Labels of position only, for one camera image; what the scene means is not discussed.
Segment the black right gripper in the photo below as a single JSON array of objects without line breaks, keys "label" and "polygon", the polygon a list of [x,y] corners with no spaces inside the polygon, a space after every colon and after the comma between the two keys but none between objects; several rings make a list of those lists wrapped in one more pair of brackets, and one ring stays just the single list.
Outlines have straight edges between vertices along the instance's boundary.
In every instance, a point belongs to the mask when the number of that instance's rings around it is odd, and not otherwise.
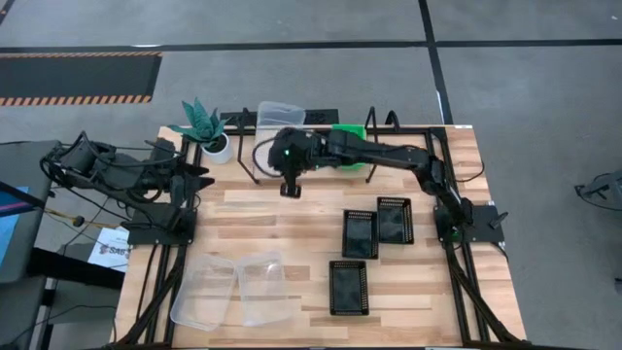
[{"label": "black right gripper", "polygon": [[[316,133],[302,129],[285,127],[274,137],[268,152],[268,166],[284,173],[284,182],[280,187],[280,195],[284,197],[300,198],[301,186],[297,183],[298,175],[309,170],[316,170],[318,158],[324,147],[323,139]],[[295,173],[291,176],[291,194],[289,175],[287,170]]]}]

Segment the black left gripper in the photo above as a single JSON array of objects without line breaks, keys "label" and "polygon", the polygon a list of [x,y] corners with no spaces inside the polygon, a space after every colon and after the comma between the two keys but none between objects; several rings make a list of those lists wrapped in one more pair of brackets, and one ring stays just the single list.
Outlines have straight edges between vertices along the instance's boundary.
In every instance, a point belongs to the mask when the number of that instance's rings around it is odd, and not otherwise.
[{"label": "black left gripper", "polygon": [[151,160],[162,160],[155,166],[157,188],[170,195],[172,205],[183,206],[187,197],[193,197],[215,183],[213,178],[200,177],[209,172],[208,168],[185,163],[190,146],[187,139],[182,139],[180,151],[172,141],[164,138],[157,138],[153,146]]}]

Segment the clear plastic basket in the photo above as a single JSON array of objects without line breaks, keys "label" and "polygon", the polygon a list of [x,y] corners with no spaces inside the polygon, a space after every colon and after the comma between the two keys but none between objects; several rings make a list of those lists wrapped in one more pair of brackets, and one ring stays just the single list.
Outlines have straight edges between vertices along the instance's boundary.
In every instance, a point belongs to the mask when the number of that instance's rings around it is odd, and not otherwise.
[{"label": "clear plastic basket", "polygon": [[266,173],[276,176],[277,172],[268,165],[267,158],[273,138],[284,127],[302,127],[305,110],[298,106],[281,102],[262,101],[258,106],[256,145],[262,143],[256,152],[259,167]]},{"label": "clear plastic basket", "polygon": [[232,261],[204,254],[190,260],[170,311],[176,325],[211,332],[225,319],[236,269]]},{"label": "clear plastic basket", "polygon": [[243,326],[264,326],[292,316],[280,253],[266,252],[242,258],[236,268]]}]

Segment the black plastic basket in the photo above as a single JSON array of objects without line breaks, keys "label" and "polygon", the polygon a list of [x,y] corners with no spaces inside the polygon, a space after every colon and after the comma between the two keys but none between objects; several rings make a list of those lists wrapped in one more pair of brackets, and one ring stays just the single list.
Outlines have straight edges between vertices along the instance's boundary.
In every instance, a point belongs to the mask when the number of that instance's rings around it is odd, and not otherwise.
[{"label": "black plastic basket", "polygon": [[329,313],[332,316],[369,314],[366,263],[329,262]]},{"label": "black plastic basket", "polygon": [[380,243],[413,244],[414,227],[411,200],[403,197],[377,198]]},{"label": "black plastic basket", "polygon": [[379,252],[377,213],[345,210],[342,225],[342,257],[377,260]]}]

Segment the green plastic basket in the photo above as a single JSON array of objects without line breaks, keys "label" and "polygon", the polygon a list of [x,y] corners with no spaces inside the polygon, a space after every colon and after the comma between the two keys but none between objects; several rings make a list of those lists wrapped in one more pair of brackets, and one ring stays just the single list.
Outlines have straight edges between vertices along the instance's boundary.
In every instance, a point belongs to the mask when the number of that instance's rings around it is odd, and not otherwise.
[{"label": "green plastic basket", "polygon": [[[360,124],[333,124],[331,126],[332,129],[336,129],[336,130],[343,130],[343,131],[348,131],[351,133],[356,134],[360,139],[365,140],[366,139],[366,131],[363,125]],[[343,171],[355,171],[355,170],[360,170],[361,168],[364,167],[363,163],[353,163],[350,165],[342,165],[340,167],[341,170]]]}]

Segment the artificial plant in white pot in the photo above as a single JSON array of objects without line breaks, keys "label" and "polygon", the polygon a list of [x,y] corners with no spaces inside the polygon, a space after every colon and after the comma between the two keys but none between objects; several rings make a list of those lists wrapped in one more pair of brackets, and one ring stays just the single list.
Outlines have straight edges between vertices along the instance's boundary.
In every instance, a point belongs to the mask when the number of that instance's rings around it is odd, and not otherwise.
[{"label": "artificial plant in white pot", "polygon": [[209,113],[197,97],[192,104],[183,101],[182,106],[190,123],[188,127],[168,125],[172,131],[182,134],[198,144],[202,153],[215,164],[225,164],[233,157],[230,140],[225,133],[226,120],[220,120],[218,109]]}]

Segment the white printed paper sheet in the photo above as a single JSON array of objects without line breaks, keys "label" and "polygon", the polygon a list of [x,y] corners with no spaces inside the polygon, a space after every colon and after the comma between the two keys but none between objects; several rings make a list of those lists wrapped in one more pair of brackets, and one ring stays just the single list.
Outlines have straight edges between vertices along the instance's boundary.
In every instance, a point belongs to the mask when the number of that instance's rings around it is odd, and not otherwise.
[{"label": "white printed paper sheet", "polygon": [[122,227],[102,228],[87,261],[126,273],[131,253],[128,235],[129,231]]}]

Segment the black side bench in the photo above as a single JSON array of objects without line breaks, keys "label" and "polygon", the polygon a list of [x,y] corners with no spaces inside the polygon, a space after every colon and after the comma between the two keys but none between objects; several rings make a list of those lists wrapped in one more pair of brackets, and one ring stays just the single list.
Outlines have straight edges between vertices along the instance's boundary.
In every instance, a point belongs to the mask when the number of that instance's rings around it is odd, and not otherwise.
[{"label": "black side bench", "polygon": [[120,271],[40,248],[32,250],[26,273],[30,276],[45,276],[111,290],[120,290],[124,280],[124,274]]}]

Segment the black hazard-striped floor mat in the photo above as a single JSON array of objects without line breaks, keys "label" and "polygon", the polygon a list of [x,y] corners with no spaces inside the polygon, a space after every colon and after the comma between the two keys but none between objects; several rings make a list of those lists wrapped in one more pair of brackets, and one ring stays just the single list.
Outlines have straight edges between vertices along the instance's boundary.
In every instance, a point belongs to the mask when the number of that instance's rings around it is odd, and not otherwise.
[{"label": "black hazard-striped floor mat", "polygon": [[161,52],[0,54],[0,107],[145,104]]}]

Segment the grey cart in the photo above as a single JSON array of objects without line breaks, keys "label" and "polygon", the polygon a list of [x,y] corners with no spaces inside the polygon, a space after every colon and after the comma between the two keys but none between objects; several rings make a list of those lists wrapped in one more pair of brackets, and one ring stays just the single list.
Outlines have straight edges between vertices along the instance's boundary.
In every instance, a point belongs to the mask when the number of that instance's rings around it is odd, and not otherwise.
[{"label": "grey cart", "polygon": [[[29,194],[46,202],[52,181],[43,173],[39,163],[59,145],[58,141],[0,145],[0,181],[15,188],[27,187]],[[0,284],[15,282],[26,275],[42,216],[40,209],[18,215],[8,252],[0,264]]]}]

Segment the blue panel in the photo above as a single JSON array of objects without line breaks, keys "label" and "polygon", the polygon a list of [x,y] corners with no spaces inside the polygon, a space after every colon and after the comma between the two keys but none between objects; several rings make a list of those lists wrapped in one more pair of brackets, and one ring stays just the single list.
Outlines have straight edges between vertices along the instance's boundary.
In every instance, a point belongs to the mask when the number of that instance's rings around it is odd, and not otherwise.
[{"label": "blue panel", "polygon": [[33,205],[28,201],[0,190],[0,265],[7,255],[19,215],[32,209]]}]

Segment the black chair base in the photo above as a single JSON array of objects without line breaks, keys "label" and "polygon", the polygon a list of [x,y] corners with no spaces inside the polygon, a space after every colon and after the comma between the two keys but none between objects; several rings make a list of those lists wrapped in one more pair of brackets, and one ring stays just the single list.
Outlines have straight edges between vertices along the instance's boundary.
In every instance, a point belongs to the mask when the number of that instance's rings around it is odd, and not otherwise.
[{"label": "black chair base", "polygon": [[622,212],[622,169],[597,175],[586,185],[574,187],[576,195],[592,206]]}]

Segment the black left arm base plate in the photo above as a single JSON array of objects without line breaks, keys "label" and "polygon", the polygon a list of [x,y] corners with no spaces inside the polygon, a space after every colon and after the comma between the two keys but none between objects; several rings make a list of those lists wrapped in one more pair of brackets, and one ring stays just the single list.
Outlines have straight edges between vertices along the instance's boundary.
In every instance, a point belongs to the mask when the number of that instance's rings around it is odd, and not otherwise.
[{"label": "black left arm base plate", "polygon": [[147,216],[136,211],[130,222],[121,224],[129,230],[127,242],[130,245],[187,245],[194,240],[196,227],[196,212],[183,210],[179,221],[164,229],[164,224],[158,227],[156,222],[149,222]]}]

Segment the black aluminium rig frame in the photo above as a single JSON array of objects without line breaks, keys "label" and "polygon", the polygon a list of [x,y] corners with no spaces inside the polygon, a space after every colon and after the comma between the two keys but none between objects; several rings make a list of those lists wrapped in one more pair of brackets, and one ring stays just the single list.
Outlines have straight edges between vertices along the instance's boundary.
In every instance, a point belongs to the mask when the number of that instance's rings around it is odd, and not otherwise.
[{"label": "black aluminium rig frame", "polygon": [[[186,259],[211,254],[237,261],[264,252],[283,259],[292,316],[259,327],[242,325],[233,296],[223,323],[205,332],[169,323],[162,307],[156,341],[176,348],[373,347],[458,345],[478,338],[481,319],[449,272],[449,247],[436,234],[435,200],[407,171],[380,167],[361,179],[300,178],[298,199],[279,194],[278,182],[256,185],[238,162],[212,165],[215,184],[200,194],[198,226]],[[380,196],[411,200],[414,243],[384,244],[366,265],[369,314],[329,313],[329,262],[341,257],[343,212],[374,210]]]}]

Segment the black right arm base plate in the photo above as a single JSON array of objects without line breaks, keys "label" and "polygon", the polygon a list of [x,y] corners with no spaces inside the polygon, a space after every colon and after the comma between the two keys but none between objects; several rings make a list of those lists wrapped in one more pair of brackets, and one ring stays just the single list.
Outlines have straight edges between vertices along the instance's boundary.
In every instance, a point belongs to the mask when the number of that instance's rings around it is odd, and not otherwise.
[{"label": "black right arm base plate", "polygon": [[496,206],[475,205],[472,210],[473,224],[458,228],[444,207],[433,211],[438,238],[453,243],[503,242],[501,223],[507,216],[507,212],[499,213]]}]

